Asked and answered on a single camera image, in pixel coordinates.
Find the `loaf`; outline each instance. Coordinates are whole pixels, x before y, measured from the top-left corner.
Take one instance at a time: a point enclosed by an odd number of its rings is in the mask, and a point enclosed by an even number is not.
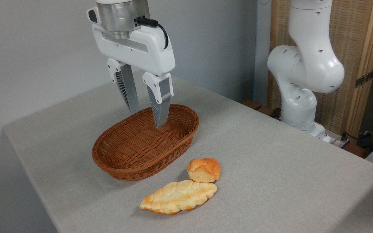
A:
[[[155,193],[145,197],[139,208],[159,214],[176,214],[203,205],[217,190],[212,183],[199,183],[192,180],[172,182]]]

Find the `woven panel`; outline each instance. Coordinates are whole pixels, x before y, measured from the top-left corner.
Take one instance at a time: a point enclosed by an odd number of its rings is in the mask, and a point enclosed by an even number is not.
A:
[[[369,7],[369,3],[365,0],[338,0],[333,1],[332,4],[330,41],[336,57],[345,67],[345,78],[335,92],[330,94],[315,93],[317,99],[315,120],[327,130],[337,134],[344,130],[343,116],[350,105],[349,89],[352,81],[357,78],[354,66],[358,60],[358,52],[362,49],[367,7]],[[273,1],[271,50],[280,45],[296,45],[288,33],[289,13],[290,1]],[[272,109],[281,106],[280,91],[271,74],[268,77],[267,104]]]

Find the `basket rim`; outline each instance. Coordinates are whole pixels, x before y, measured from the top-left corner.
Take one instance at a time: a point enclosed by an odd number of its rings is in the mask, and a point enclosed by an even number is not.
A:
[[[154,157],[150,162],[147,162],[147,163],[143,163],[139,166],[136,167],[136,172],[141,172],[141,171],[144,171],[150,167],[153,167],[155,164],[157,164],[158,162],[160,162],[161,160],[165,159],[168,155],[170,155],[171,153],[173,153],[173,151],[175,151],[177,148],[181,147],[182,145],[184,145],[185,143],[187,143],[189,140],[191,140],[191,138],[194,136],[194,134],[196,133],[196,131],[198,130],[198,126],[199,126],[199,117],[197,115],[197,113],[191,109],[190,107],[188,106],[185,106],[185,105],[179,105],[179,104],[171,104],[170,105],[171,108],[182,108],[184,110],[187,110],[189,112],[191,112],[192,116],[195,118],[195,122],[194,122],[194,125],[193,125],[193,128],[191,131],[189,131],[189,133],[183,137],[183,139],[177,143],[177,144],[174,144],[172,147],[170,147],[170,149],[168,149],[166,152],[164,153],[160,153],[158,156]],[[137,117],[137,115],[140,115],[144,112],[147,112],[147,111],[152,111],[152,108],[151,107],[147,107],[145,109],[142,109],[141,111],[133,114],[133,115],[130,115],[128,118],[125,118],[124,120],[112,125],[111,127],[109,127],[107,130],[105,130],[98,138],[97,140],[95,141],[95,144],[93,145],[92,147],[92,158],[93,160],[95,161],[95,163],[102,169],[102,170],[105,170],[107,169],[108,173],[110,172],[113,172],[114,174],[118,174],[118,173],[127,173],[128,171],[132,170],[131,168],[127,168],[127,169],[121,169],[121,168],[112,168],[108,165],[105,165],[97,156],[97,151],[96,151],[96,147],[99,146],[99,144],[101,144],[102,140],[98,140],[99,138],[101,138],[102,136],[104,136],[105,134],[108,134],[112,128],[114,128],[117,124],[124,124],[126,121],[130,121],[132,118],[135,118]]]

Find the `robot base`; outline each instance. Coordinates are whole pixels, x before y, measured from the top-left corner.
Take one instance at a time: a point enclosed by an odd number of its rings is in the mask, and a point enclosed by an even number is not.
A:
[[[306,127],[295,127],[295,128],[303,132],[306,132],[314,137],[322,139],[326,142],[330,142],[330,137],[326,135],[324,127],[317,122],[314,122],[313,124],[306,126]]]

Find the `round bun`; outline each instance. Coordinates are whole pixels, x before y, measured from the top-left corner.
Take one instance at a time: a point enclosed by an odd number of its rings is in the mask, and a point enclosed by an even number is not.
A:
[[[210,183],[220,179],[221,168],[213,158],[194,159],[186,166],[188,176],[195,182]]]

